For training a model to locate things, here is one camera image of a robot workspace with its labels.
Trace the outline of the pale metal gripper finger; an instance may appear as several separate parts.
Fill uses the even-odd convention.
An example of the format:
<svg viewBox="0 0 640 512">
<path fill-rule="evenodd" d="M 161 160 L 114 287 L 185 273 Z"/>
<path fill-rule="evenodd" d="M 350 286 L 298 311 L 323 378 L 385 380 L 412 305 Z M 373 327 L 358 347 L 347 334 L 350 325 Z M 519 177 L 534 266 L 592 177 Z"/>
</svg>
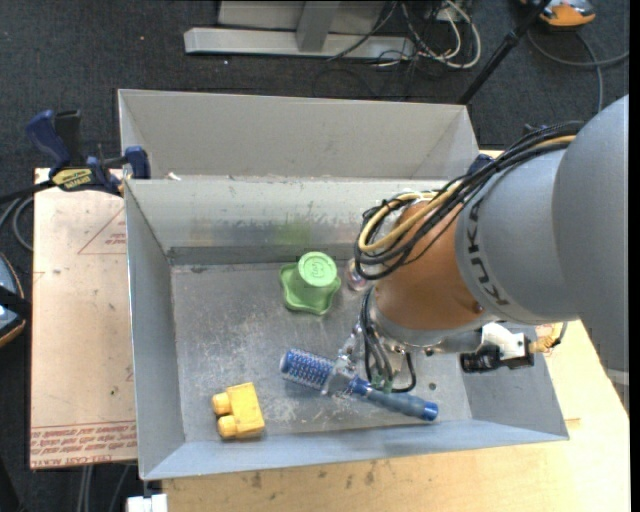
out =
<svg viewBox="0 0 640 512">
<path fill-rule="evenodd" d="M 353 393 L 353 382 L 357 375 L 351 372 L 332 371 L 322 385 L 322 394 L 329 397 L 344 397 Z"/>
<path fill-rule="evenodd" d="M 361 353 L 361 336 L 351 333 L 339 349 L 338 355 L 346 361 L 346 365 L 353 371 L 357 369 Z"/>
</svg>

